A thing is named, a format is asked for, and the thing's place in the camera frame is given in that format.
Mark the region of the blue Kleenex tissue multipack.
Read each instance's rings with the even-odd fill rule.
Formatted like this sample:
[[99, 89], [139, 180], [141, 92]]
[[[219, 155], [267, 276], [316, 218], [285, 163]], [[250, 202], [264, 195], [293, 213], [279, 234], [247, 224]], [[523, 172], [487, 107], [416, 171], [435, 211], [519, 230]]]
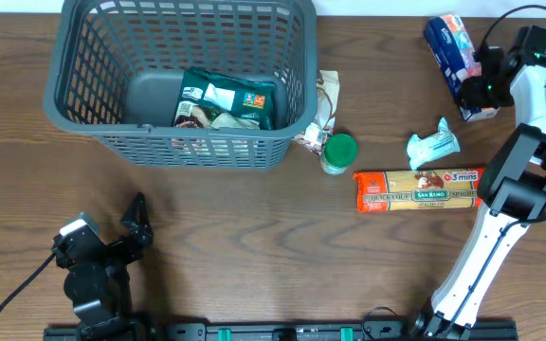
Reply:
[[424, 29], [424, 36], [463, 121], [494, 117], [498, 108], [465, 108], [460, 103], [464, 81], [482, 74], [482, 66], [474, 59], [475, 47], [461, 17], [457, 14], [445, 14], [430, 18]]

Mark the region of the mint toilet tissue pack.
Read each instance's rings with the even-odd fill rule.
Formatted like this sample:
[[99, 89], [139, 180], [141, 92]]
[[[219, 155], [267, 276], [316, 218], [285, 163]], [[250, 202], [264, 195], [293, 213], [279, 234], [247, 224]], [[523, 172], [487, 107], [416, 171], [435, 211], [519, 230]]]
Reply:
[[444, 117], [440, 119], [438, 131], [426, 138], [413, 135], [407, 145], [409, 166], [416, 171], [422, 165], [446, 157], [461, 150], [457, 137], [450, 131]]

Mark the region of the orange quick cook spaghetti pack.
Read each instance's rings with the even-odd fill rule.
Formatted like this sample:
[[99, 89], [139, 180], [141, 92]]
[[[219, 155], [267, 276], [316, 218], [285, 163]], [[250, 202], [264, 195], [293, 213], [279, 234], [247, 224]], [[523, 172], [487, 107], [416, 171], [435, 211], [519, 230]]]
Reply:
[[354, 173], [359, 212], [478, 207], [484, 168]]

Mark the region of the dark green snack bag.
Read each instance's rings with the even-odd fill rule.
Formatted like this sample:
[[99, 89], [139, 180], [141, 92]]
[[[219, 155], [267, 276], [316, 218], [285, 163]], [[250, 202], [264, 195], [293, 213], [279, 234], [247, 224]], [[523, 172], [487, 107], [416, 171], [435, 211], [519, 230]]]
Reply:
[[248, 81], [192, 67], [183, 74], [175, 128], [274, 128], [276, 84]]

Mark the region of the green lidded pesto jar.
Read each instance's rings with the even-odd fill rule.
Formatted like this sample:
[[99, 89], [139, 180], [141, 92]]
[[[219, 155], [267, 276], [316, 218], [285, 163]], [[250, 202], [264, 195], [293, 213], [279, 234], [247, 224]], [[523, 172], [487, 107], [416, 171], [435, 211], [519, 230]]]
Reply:
[[346, 171], [355, 161], [358, 146], [355, 139], [346, 134], [336, 134], [328, 138], [320, 155], [322, 169], [331, 175]]

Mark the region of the brown snack packet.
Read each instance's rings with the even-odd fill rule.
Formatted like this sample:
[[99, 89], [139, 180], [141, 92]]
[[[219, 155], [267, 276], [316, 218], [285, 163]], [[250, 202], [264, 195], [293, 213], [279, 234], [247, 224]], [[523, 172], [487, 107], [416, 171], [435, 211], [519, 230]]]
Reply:
[[320, 70], [317, 77], [317, 112], [312, 122], [293, 140], [308, 151], [321, 155], [336, 123], [340, 82], [337, 71]]

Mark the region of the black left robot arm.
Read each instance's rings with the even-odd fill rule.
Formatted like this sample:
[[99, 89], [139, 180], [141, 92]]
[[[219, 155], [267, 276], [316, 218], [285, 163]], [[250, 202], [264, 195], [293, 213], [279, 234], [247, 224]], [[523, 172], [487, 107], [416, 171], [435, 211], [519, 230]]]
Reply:
[[68, 271], [64, 293], [71, 300], [80, 324], [79, 340], [148, 340], [149, 323], [132, 308], [127, 266], [144, 256], [154, 233], [146, 198], [138, 193], [120, 223], [127, 233], [104, 243], [99, 227], [85, 213], [64, 225], [53, 239], [56, 264]]

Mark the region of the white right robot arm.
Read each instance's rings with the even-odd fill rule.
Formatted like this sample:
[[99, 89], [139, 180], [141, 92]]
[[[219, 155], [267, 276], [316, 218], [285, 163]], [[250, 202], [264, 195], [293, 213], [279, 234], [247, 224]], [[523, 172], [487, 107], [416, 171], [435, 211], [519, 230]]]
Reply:
[[546, 221], [546, 53], [515, 45], [482, 45], [479, 59], [492, 69], [478, 84], [481, 95], [506, 95], [516, 109], [516, 129], [486, 167], [478, 188], [482, 204], [450, 274], [431, 300], [428, 322], [414, 333], [465, 340], [485, 293], [515, 243], [532, 224]]

